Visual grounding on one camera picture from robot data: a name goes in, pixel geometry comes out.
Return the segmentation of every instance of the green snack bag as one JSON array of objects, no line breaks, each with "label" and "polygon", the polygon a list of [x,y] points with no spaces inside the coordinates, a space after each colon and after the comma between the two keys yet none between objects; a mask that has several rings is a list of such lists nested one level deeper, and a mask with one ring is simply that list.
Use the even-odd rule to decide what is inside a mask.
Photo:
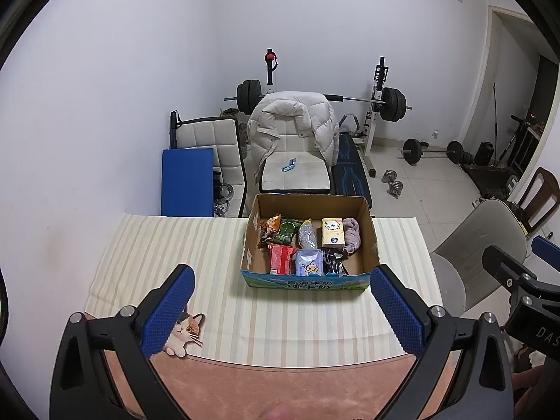
[{"label": "green snack bag", "polygon": [[303,221],[283,217],[278,233],[272,239],[272,243],[278,243],[279,245],[291,245],[293,236],[298,232],[298,229],[302,224]]}]

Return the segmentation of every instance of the wall outlet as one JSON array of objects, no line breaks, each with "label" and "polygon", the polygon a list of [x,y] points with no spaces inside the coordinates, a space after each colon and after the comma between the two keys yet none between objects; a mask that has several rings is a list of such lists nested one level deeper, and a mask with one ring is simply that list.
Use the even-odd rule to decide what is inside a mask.
[{"label": "wall outlet", "polygon": [[540,228],[540,230],[543,233],[544,238],[547,238],[549,241],[556,244],[556,239],[555,239],[556,236],[554,235],[554,233],[552,232],[552,230],[551,230],[551,228],[548,224],[546,224],[546,223],[543,224],[542,227]]}]

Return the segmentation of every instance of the cartoon cat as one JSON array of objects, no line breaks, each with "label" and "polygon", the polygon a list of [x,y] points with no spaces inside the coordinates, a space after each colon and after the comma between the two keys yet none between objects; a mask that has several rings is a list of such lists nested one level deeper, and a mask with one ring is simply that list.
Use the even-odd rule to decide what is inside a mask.
[{"label": "cartoon cat", "polygon": [[198,338],[202,324],[204,324],[204,314],[191,316],[187,313],[187,308],[183,311],[177,323],[174,325],[163,350],[170,356],[185,357],[187,343],[197,343],[202,347],[202,341]]},{"label": "cartoon cat", "polygon": [[325,224],[325,228],[328,231],[337,231],[341,228],[341,224],[338,221],[327,221]]}]

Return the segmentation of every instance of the white chair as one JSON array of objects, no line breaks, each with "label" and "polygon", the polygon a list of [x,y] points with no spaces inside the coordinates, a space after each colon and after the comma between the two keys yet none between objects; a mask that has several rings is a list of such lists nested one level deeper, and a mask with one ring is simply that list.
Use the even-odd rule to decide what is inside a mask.
[{"label": "white chair", "polygon": [[[276,116],[280,140],[274,152],[265,160],[260,174],[262,193],[329,194],[331,188],[327,164],[315,148],[315,137],[301,137],[293,117]],[[290,160],[294,169],[282,172]]]},{"label": "white chair", "polygon": [[241,218],[247,195],[241,143],[235,117],[206,117],[182,122],[177,129],[177,148],[213,148],[214,168],[233,186],[226,218]]},{"label": "white chair", "polygon": [[519,263],[525,260],[525,233],[508,206],[497,199],[481,202],[430,254],[443,307],[453,316],[461,316],[500,286],[482,266],[482,253],[490,245]]}]

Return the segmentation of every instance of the doorway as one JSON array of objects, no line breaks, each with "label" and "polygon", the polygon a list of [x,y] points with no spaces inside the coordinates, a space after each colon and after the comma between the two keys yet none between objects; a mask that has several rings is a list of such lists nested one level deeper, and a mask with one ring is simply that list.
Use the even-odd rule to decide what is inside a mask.
[{"label": "doorway", "polygon": [[[506,199],[511,192],[506,183],[531,170],[539,149],[554,100],[558,58],[527,16],[493,6],[485,52],[478,99],[463,130],[465,150],[482,168],[466,166],[465,171],[481,196]],[[486,156],[477,161],[477,152]]]}]

